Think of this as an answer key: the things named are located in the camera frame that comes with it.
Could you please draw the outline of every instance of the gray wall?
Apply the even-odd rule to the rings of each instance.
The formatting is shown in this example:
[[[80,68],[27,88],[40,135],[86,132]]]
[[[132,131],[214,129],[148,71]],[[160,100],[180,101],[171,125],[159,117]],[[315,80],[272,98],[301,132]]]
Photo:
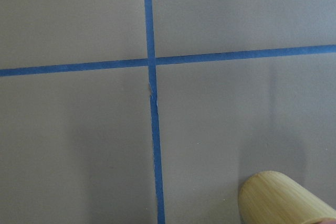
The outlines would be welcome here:
[[[157,57],[335,44],[336,0],[153,0]],[[146,57],[143,0],[0,0],[0,69]],[[166,223],[287,174],[336,208],[336,54],[158,66]],[[0,78],[1,223],[156,223],[146,67]]]

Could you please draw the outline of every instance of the blue painter's tape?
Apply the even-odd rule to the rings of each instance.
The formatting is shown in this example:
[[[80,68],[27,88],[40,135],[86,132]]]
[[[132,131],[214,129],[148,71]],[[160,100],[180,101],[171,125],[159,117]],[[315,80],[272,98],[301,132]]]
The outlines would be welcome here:
[[[177,63],[265,58],[265,57],[278,57],[278,56],[291,56],[291,55],[327,54],[331,52],[336,52],[336,45],[278,48],[278,49],[265,49],[254,51],[221,52],[217,54],[162,57],[156,59],[156,64],[168,65]]]
[[[41,66],[41,67],[28,67],[28,68],[0,69],[0,77],[20,76],[25,74],[110,69],[110,68],[144,67],[147,65],[148,65],[147,59],[136,59],[136,60],[116,60],[116,61],[102,61],[102,62],[77,63],[77,64]]]
[[[155,192],[158,206],[157,224],[165,224],[164,199],[163,199],[163,179],[161,164],[161,146],[160,146],[160,127],[158,112],[158,89],[156,86],[156,63],[154,46],[154,26],[153,26],[153,6],[152,0],[144,0],[145,3],[145,21],[148,55],[148,74],[151,87],[151,118],[152,118],[152,137],[153,137],[153,155],[154,155],[154,175]]]

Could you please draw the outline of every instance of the bamboo object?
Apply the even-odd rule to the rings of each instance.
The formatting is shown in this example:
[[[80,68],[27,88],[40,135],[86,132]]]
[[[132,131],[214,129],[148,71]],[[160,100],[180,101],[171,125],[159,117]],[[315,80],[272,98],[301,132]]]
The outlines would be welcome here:
[[[286,175],[266,171],[255,174],[238,195],[246,224],[315,224],[336,220],[336,210]]]

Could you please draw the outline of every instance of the vertical tape strip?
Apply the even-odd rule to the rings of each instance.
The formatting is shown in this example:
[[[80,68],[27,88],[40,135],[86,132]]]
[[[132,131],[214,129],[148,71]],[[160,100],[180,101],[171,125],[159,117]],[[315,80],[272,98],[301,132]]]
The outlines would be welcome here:
[[[153,7],[152,7],[152,0],[144,0],[144,3],[145,3],[145,20],[146,20],[146,37],[147,37],[148,74],[149,74],[149,84],[152,92],[150,96],[150,103],[151,103],[151,117],[152,117],[155,190],[158,205],[157,222],[158,224],[165,224],[159,113],[157,110],[158,89],[156,86]]]

